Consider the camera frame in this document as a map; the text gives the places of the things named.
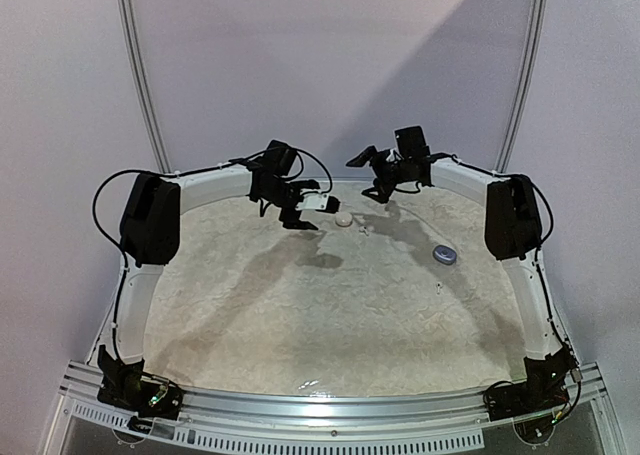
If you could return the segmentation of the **white round case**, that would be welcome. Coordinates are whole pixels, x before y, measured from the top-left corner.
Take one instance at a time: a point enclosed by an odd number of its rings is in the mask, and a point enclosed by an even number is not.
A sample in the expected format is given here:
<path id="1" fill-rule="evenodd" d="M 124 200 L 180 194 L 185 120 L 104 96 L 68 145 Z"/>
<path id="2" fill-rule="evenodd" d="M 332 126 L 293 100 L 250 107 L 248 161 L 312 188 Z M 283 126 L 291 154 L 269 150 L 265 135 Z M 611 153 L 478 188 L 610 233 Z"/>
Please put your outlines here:
<path id="1" fill-rule="evenodd" d="M 348 212 L 338 212 L 335 214 L 335 223 L 342 228 L 349 227 L 353 224 L 353 215 Z"/>

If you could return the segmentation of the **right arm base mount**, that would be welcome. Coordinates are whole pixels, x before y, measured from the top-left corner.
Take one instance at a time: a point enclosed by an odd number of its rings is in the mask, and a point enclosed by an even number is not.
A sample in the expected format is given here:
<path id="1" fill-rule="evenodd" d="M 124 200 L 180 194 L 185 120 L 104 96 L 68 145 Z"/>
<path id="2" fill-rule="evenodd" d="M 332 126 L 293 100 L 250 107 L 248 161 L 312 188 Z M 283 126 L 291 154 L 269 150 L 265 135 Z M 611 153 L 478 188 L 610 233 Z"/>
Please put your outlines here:
<path id="1" fill-rule="evenodd" d="M 565 379 L 578 368 L 574 357 L 564 351 L 544 360 L 525 357 L 524 366 L 524 381 L 499 381 L 484 391 L 483 404 L 491 421 L 555 408 L 569 401 Z"/>

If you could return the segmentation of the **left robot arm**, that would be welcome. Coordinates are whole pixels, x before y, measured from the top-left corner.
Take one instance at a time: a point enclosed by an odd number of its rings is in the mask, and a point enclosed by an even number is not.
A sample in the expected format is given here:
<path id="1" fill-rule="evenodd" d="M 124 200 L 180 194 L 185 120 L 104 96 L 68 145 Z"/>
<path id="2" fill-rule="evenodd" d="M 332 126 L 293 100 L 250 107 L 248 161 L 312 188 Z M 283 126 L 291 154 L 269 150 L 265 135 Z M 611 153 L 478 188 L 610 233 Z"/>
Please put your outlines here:
<path id="1" fill-rule="evenodd" d="M 111 318 L 96 344 L 96 361 L 106 373 L 117 372 L 108 385 L 128 409 L 148 401 L 148 387 L 126 367 L 143 363 L 144 333 L 154 292 L 163 269 L 180 246 L 183 214 L 205 205 L 246 197 L 262 210 L 277 207 L 279 221 L 289 230 L 312 230 L 307 210 L 334 213 L 340 203 L 313 179 L 303 180 L 290 169 L 301 150 L 273 140 L 261 152 L 213 167 L 161 174 L 135 169 L 119 236 L 113 243 L 121 254 Z"/>

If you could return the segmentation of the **blue earbud charging case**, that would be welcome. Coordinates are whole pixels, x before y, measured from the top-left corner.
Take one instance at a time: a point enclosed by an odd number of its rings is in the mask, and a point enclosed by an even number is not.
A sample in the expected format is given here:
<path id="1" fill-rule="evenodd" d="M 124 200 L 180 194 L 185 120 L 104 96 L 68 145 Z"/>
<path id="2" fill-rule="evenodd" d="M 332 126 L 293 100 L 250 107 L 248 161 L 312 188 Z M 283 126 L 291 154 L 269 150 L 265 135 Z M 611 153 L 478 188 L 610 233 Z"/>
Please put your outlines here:
<path id="1" fill-rule="evenodd" d="M 432 255 L 436 261 L 447 266 L 454 265 L 457 261 L 457 252 L 445 245 L 435 246 Z"/>

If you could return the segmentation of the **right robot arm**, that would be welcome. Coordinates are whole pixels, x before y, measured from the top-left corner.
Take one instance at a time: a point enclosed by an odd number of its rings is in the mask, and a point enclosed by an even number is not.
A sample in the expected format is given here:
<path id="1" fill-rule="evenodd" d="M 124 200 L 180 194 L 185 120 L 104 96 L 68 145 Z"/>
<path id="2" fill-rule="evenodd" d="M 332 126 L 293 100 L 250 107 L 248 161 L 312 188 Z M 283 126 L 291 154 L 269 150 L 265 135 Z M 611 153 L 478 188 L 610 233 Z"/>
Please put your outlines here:
<path id="1" fill-rule="evenodd" d="M 542 260 L 542 220 L 535 187 L 526 175 L 481 169 L 447 153 L 433 153 L 419 126 L 395 131 L 396 146 L 370 145 L 346 162 L 370 166 L 373 186 L 363 194 L 385 204 L 398 186 L 416 182 L 454 192 L 485 209 L 484 242 L 513 286 L 523 322 L 525 366 L 548 363 L 562 349 Z"/>

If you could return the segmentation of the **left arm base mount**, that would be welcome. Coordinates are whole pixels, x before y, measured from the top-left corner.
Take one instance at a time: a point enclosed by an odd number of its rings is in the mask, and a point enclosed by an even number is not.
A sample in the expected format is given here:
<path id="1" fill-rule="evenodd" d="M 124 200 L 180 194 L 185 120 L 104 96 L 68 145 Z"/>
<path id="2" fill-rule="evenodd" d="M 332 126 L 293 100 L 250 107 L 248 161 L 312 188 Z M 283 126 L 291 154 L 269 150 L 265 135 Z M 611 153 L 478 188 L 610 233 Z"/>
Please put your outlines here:
<path id="1" fill-rule="evenodd" d="M 105 345 L 99 346 L 97 363 L 103 375 L 99 402 L 139 418 L 178 419 L 185 392 L 175 382 L 146 373 L 144 361 L 125 364 L 114 359 Z"/>

